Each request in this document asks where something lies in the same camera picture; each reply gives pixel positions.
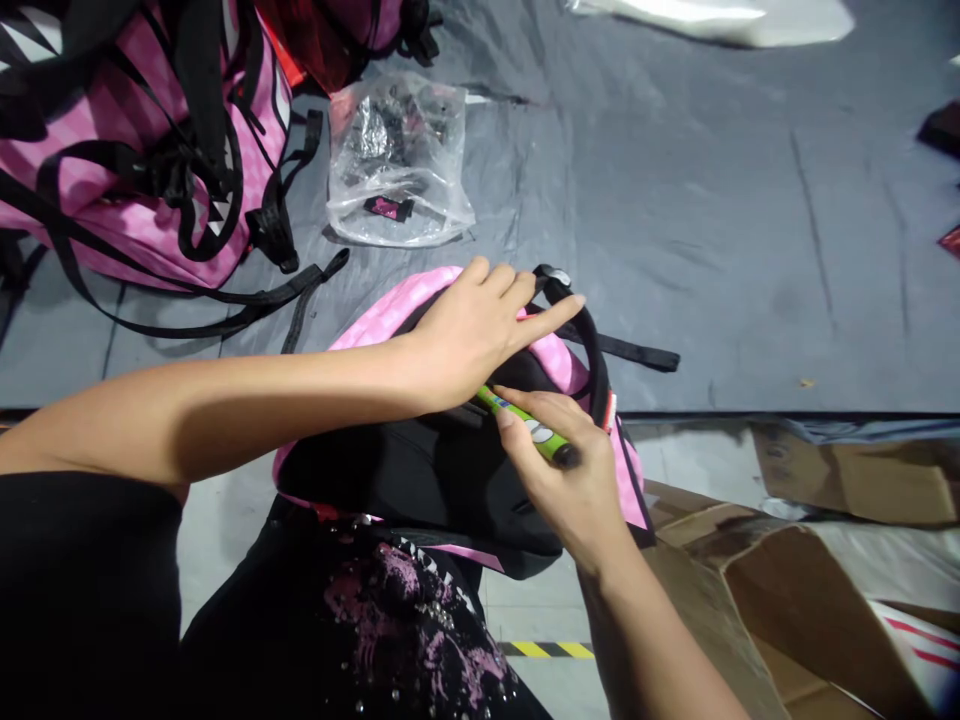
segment pink checkered fabric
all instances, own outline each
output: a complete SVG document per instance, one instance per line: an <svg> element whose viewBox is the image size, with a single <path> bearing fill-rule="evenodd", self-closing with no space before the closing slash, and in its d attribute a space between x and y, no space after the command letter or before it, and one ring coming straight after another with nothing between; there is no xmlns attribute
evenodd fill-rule
<svg viewBox="0 0 960 720"><path fill-rule="evenodd" d="M450 266L437 268L419 275L411 275L380 298L373 307L367 310L330 346L330 349L344 350L385 342L393 337L403 322L418 307L456 280L462 270L462 268ZM521 311L520 317L524 315L525 312ZM587 369L579 358L570 352L563 340L553 333L533 343L530 346L530 351L536 356L550 379L564 394L573 395L586 385L589 377ZM580 400L580 405L584 409L589 407L589 403L589 396ZM640 458L637 456L633 445L629 442L621 443L620 428L616 423L610 434L610 442L613 445L616 460L620 510L623 513L624 520L636 527L649 529L641 509L640 499L637 497L638 490L643 491ZM279 483L280 469L295 444L290 443L277 450L273 461L274 483ZM630 468L636 475L638 488L633 485ZM298 505L311 507L310 503L299 498L289 495L284 495L284 497Z"/></svg>
<svg viewBox="0 0 960 720"><path fill-rule="evenodd" d="M159 11L153 8L152 12L162 27ZM221 52L224 73L234 56L243 51L238 46L240 24L237 13L236 0L224 2L227 45ZM263 61L251 109L264 128L259 137L260 144L270 160L277 164L290 126L291 92L262 26L261 35ZM185 119L186 98L147 21L135 16L116 44L143 75L170 116L178 122ZM243 192L242 197L229 198L229 206L239 204L239 217L229 241L216 257L198 263L183 256L178 247L180 211L170 209L162 200L141 197L118 203L102 201L101 196L116 182L116 177L85 160L65 158L61 163L59 187L63 213L158 275L208 288L222 285L236 268L248 244L250 233L245 214L260 207L264 188L273 172L253 137L258 131L251 130L240 110L227 101L229 89L242 78L242 69L224 77L224 104L236 135ZM86 96L47 130L48 137L41 142L0 141L0 167L31 188L36 187L37 171L43 161L65 147L82 140L102 139L124 142L138 151L147 151L170 132L170 126L163 112L141 88L109 63L103 63ZM193 242L196 245L209 226L210 198L203 182L197 177L194 181L197 221ZM51 244L40 224L5 203L0 203L0 227L28 230L40 242ZM73 246L81 264L105 275L165 290L182 290L79 243L74 242Z"/></svg>

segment backpack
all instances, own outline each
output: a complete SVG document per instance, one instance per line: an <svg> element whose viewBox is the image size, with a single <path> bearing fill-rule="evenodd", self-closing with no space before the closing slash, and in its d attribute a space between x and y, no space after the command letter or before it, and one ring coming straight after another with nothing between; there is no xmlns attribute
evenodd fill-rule
<svg viewBox="0 0 960 720"><path fill-rule="evenodd" d="M0 11L0 227L57 254L74 288L128 329L229 336L312 292L346 262L252 295L217 290L254 247L299 269L281 180L291 93L249 0L37 0ZM97 305L79 266L244 308L195 328Z"/></svg>
<svg viewBox="0 0 960 720"><path fill-rule="evenodd" d="M441 24L428 0L257 0L280 46L327 94L360 77L371 58L396 51L430 67Z"/></svg>
<svg viewBox="0 0 960 720"><path fill-rule="evenodd" d="M407 278L330 349L371 345L409 332L460 272L443 267ZM571 294L565 273L541 265L536 275L551 303ZM586 308L571 325L589 369L551 334L507 360L489 381L579 400L610 434L624 520L637 544L650 546L653 525L643 499L640 460L616 414L600 336ZM361 513L360 521L373 516L418 547L467 557L515 579L541 572L563 551L529 502L493 416L474 403L291 443L277 451L273 476L281 495L316 509L321 518L339 512Z"/></svg>

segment white plastic sheet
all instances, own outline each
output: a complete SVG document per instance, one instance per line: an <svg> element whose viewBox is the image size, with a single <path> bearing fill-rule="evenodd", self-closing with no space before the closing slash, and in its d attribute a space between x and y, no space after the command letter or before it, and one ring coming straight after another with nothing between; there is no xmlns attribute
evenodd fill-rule
<svg viewBox="0 0 960 720"><path fill-rule="evenodd" d="M581 14L614 13L681 35L742 47L840 40L854 28L841 0L568 0Z"/></svg>

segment clear plastic bag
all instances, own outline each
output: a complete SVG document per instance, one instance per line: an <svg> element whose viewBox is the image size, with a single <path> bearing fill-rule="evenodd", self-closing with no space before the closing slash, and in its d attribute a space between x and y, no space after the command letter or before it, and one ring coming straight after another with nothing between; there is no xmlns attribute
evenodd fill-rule
<svg viewBox="0 0 960 720"><path fill-rule="evenodd" d="M466 95L409 72L334 94L327 210L338 235L427 247L474 224L460 182Z"/></svg>

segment person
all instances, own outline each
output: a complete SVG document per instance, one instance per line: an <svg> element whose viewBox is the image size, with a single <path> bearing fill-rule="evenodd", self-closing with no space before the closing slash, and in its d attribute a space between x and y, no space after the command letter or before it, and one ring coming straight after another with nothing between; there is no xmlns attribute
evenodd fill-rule
<svg viewBox="0 0 960 720"><path fill-rule="evenodd" d="M320 522L278 497L182 641L176 565L192 483L298 438L467 401L584 302L518 320L533 295L531 274L476 258L407 335L143 370L0 436L8 713L547 717L487 632L463 564L365 516ZM582 452L561 472L498 414L531 501L576 561L612 714L745 717L622 521L606 434L565 396L497 390Z"/></svg>

